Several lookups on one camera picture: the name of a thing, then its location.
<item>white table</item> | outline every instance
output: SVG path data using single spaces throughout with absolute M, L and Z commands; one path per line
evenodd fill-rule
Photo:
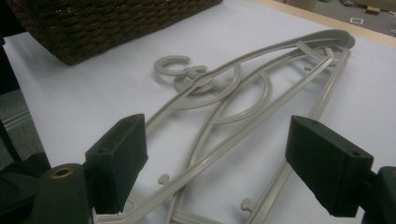
M 138 38 L 75 66 L 66 66 L 28 34 L 6 38 L 5 50 L 52 166 L 85 161 L 88 150 L 119 119 L 148 119 L 176 93 L 154 62 L 183 54 L 209 70 L 265 46 L 327 27 L 259 4 L 225 0 L 165 30 Z M 396 49 L 357 37 L 346 71 L 321 122 L 375 156 L 373 170 L 394 165 Z M 243 223 L 246 197 L 256 202 L 284 157 L 291 114 L 307 116 L 320 89 L 312 88 L 271 117 L 193 180 L 185 210 L 222 223 Z M 172 114 L 148 132 L 149 160 L 135 188 L 146 196 L 157 178 L 180 172 L 193 137 L 210 109 Z M 169 201 L 142 223 L 162 223 Z M 330 217 L 293 174 L 265 223 L 361 223 Z

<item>brown woven basket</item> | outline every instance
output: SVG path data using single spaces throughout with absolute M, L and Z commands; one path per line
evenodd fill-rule
M 7 0 L 21 25 L 66 64 L 158 31 L 221 0 Z

